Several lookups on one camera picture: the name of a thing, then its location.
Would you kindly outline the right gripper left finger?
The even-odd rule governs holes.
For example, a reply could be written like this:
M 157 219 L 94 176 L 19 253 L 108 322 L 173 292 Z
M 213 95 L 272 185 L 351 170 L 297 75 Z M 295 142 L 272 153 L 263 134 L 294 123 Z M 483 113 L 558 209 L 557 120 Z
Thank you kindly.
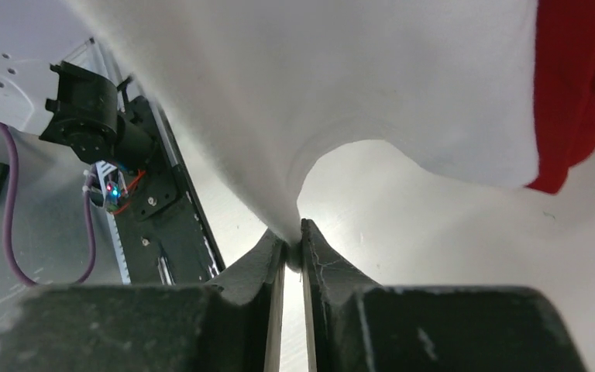
M 0 328 L 0 371 L 275 371 L 286 246 L 204 284 L 49 286 Z

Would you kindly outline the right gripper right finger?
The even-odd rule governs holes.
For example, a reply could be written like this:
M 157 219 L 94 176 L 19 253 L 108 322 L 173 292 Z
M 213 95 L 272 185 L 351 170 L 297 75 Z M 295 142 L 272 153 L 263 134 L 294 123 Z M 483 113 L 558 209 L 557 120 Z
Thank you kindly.
M 508 285 L 383 286 L 301 223 L 311 371 L 584 371 L 555 306 Z

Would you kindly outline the white garment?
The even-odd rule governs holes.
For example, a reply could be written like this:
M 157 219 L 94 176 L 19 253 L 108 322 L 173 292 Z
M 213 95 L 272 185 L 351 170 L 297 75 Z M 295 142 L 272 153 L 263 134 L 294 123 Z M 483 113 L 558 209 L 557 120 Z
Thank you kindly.
M 536 1 L 69 1 L 229 189 L 301 238 L 315 163 L 383 140 L 426 171 L 538 174 Z

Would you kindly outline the red skirt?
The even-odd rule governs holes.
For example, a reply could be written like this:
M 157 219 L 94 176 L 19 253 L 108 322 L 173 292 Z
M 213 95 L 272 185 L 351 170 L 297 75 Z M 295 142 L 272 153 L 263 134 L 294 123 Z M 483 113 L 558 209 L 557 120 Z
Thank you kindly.
M 595 151 L 595 1 L 540 1 L 535 38 L 538 176 L 558 193 L 569 169 Z

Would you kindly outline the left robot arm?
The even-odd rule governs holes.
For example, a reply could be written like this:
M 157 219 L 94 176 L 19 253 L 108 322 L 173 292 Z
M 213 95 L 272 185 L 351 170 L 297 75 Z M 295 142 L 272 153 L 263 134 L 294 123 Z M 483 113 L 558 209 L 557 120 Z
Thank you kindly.
M 67 146 L 86 164 L 106 161 L 136 171 L 150 162 L 157 144 L 118 103 L 116 86 L 100 74 L 66 61 L 0 54 L 1 124 Z

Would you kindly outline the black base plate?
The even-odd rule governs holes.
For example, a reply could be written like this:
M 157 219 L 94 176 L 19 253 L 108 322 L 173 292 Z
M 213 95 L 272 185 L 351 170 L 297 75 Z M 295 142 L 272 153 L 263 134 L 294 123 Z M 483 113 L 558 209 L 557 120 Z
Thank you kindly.
M 107 217 L 122 283 L 210 281 L 225 264 L 167 117 L 143 96 L 125 110 L 157 149 L 131 203 Z

